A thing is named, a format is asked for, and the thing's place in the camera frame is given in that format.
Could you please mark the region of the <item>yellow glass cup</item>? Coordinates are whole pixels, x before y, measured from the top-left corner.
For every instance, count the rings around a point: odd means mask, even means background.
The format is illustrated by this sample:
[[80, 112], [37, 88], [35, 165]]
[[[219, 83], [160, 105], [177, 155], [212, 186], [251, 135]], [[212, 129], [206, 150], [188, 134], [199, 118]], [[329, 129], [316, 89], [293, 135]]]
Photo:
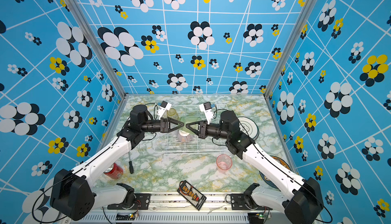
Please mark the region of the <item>yellow glass cup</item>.
[[171, 108], [167, 111], [167, 117], [172, 118], [174, 120], [179, 120], [179, 115], [178, 115], [177, 111], [173, 108]]

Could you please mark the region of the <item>pink glass cup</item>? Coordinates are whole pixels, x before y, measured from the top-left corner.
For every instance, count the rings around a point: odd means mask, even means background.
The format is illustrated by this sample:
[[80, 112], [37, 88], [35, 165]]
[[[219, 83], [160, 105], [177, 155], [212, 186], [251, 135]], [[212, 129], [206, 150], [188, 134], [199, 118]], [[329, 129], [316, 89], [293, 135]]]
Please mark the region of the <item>pink glass cup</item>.
[[221, 154], [216, 159], [217, 169], [220, 172], [228, 171], [230, 168], [232, 168], [232, 164], [231, 157], [226, 154]]

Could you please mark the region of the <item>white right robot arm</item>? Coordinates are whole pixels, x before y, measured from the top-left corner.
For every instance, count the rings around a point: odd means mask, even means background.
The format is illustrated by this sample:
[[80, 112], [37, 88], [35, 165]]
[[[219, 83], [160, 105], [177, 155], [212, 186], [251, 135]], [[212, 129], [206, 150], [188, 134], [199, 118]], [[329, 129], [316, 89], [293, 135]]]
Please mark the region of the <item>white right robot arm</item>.
[[268, 155], [246, 132], [233, 111], [223, 111], [220, 121], [196, 121], [186, 124], [198, 138], [225, 139], [228, 150], [242, 161], [263, 173], [278, 191], [268, 190], [257, 183], [249, 186], [244, 201], [250, 209], [269, 207], [279, 211], [293, 224], [312, 224], [324, 209], [319, 183], [313, 179], [304, 179], [288, 170]]

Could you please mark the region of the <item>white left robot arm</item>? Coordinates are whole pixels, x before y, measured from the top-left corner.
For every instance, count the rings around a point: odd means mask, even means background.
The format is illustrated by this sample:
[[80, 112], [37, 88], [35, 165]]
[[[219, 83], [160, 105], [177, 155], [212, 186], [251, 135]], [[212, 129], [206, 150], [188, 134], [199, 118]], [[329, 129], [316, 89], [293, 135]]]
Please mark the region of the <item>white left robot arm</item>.
[[104, 206], [120, 205], [130, 209], [136, 202], [131, 186], [118, 183], [114, 187], [93, 190], [94, 183], [119, 158], [133, 150], [147, 132], [170, 133], [183, 126], [183, 122], [172, 118], [155, 120], [146, 105], [136, 105], [115, 139], [86, 162], [70, 171], [62, 169], [55, 175], [50, 206], [74, 221]]

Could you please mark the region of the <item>striped ceramic bowl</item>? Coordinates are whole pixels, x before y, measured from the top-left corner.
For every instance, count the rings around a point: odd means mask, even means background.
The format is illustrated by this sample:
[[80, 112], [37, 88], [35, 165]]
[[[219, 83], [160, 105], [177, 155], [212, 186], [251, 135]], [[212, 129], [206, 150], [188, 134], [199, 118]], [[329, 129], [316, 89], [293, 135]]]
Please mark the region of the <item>striped ceramic bowl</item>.
[[193, 139], [193, 136], [189, 132], [186, 132], [183, 130], [178, 131], [178, 134], [177, 134], [178, 142], [188, 143], [188, 142], [192, 141], [192, 139]]

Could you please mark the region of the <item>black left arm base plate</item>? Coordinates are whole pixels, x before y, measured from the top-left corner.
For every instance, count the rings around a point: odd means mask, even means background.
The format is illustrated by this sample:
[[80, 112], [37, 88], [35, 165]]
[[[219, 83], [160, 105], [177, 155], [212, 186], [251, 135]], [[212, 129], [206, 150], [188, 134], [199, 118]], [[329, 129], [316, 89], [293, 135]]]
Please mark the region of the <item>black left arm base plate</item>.
[[123, 203], [108, 205], [108, 210], [147, 210], [151, 199], [150, 193], [134, 193]]

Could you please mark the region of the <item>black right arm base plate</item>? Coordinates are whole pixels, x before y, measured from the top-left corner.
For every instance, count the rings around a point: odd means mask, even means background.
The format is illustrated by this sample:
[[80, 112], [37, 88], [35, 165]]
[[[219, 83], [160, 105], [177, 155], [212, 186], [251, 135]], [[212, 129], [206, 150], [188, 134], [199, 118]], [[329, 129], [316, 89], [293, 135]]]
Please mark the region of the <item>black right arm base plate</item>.
[[229, 195], [229, 198], [230, 198], [229, 202], [231, 203], [232, 210], [235, 210], [235, 211], [239, 211], [239, 210], [250, 211], [250, 210], [252, 210], [246, 204], [246, 202], [244, 200], [243, 193], [232, 193]]

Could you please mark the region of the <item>green glass cup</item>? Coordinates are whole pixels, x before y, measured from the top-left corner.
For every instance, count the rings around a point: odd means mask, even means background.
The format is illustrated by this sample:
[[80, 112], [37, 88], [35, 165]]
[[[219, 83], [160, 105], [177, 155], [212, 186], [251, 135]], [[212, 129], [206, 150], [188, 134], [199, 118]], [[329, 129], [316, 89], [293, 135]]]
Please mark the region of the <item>green glass cup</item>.
[[180, 117], [180, 122], [182, 122], [184, 124], [183, 127], [180, 128], [180, 130], [183, 132], [186, 132], [186, 133], [192, 133], [192, 131], [186, 127], [186, 124], [195, 122], [196, 120], [197, 120], [197, 117], [194, 117], [194, 116]]

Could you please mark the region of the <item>plain white plate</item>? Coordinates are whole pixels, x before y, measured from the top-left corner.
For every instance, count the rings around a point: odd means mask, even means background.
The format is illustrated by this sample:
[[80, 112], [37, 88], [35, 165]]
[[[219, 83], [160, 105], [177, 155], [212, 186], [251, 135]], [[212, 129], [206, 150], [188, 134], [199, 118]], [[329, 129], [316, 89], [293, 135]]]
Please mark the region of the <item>plain white plate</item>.
[[248, 134], [253, 140], [256, 140], [259, 137], [259, 127], [252, 119], [247, 117], [238, 117], [238, 120], [239, 126], [243, 132]]

